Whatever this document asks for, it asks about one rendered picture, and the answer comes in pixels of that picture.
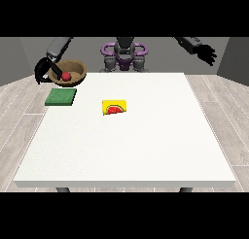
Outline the yellow cup with melon print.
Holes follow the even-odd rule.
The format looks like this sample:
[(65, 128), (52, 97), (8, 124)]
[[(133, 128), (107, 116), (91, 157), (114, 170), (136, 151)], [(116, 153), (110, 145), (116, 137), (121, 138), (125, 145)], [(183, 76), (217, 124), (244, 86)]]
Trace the yellow cup with melon print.
[(103, 100), (102, 101), (103, 115), (124, 113), (125, 111), (126, 111), (125, 100), (115, 99), (115, 100)]

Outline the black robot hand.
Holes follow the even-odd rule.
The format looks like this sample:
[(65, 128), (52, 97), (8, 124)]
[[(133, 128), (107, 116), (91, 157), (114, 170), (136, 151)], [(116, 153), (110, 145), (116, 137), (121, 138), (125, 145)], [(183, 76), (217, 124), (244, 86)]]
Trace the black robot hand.
[(43, 57), (42, 59), (39, 60), (39, 62), (36, 64), (35, 69), (34, 69), (35, 80), (38, 85), (40, 83), (51, 83), (52, 82), (50, 78), (44, 78), (44, 75), (50, 69), (52, 69), (53, 72), (56, 74), (56, 78), (60, 80), (62, 76), (62, 71), (48, 57)]
[(193, 53), (195, 53), (200, 60), (206, 62), (210, 66), (213, 65), (215, 59), (217, 58), (215, 50), (209, 45), (199, 45), (194, 47)]

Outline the brown wooden bowl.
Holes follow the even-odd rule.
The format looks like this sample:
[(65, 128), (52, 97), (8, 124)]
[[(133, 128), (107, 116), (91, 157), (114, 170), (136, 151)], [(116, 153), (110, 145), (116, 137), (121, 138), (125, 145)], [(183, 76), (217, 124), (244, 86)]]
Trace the brown wooden bowl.
[(80, 60), (61, 60), (56, 66), (62, 72), (69, 72), (71, 80), (65, 82), (63, 79), (58, 79), (56, 73), (50, 69), (49, 78), (56, 84), (62, 87), (73, 87), (79, 85), (87, 75), (87, 66)]

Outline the green square pad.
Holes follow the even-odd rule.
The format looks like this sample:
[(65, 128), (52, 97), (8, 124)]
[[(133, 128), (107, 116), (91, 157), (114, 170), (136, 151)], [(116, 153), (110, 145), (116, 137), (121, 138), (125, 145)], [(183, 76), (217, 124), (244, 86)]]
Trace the green square pad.
[(45, 101), (45, 105), (71, 106), (76, 93), (76, 88), (53, 88)]

